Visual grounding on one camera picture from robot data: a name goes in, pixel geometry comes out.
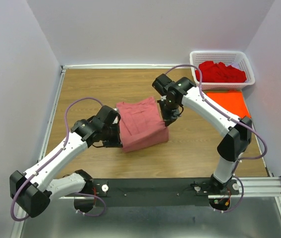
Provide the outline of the pink t-shirt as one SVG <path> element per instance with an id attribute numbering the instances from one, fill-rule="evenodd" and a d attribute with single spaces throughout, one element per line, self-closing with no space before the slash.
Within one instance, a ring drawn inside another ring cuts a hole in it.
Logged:
<path id="1" fill-rule="evenodd" d="M 124 153 L 168 142 L 169 129 L 161 119 L 153 96 L 138 103 L 119 102 L 120 139 Z"/>

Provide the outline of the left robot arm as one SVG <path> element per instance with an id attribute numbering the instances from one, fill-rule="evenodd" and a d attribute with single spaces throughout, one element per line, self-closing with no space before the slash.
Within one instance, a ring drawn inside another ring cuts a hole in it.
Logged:
<path id="1" fill-rule="evenodd" d="M 67 128 L 66 137 L 41 161 L 25 172 L 13 172 L 9 177 L 10 196 L 27 214 L 35 218 L 45 211 L 54 199 L 78 193 L 94 194 L 93 178 L 83 170 L 56 179 L 55 176 L 75 157 L 101 142 L 105 148 L 121 148 L 117 109 L 102 106 L 95 116 L 78 120 Z"/>

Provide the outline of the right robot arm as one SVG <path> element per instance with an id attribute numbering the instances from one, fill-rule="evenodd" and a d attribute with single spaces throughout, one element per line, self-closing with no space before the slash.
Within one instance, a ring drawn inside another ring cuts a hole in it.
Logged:
<path id="1" fill-rule="evenodd" d="M 158 104 L 165 126 L 175 122 L 187 107 L 208 121 L 222 136 L 217 146 L 220 160 L 207 182 L 207 189 L 213 194 L 223 193 L 232 178 L 237 159 L 251 142 L 251 119 L 240 118 L 224 110 L 200 92 L 199 87 L 187 77 L 172 81 L 167 75 L 161 74 L 152 86 L 161 96 Z"/>

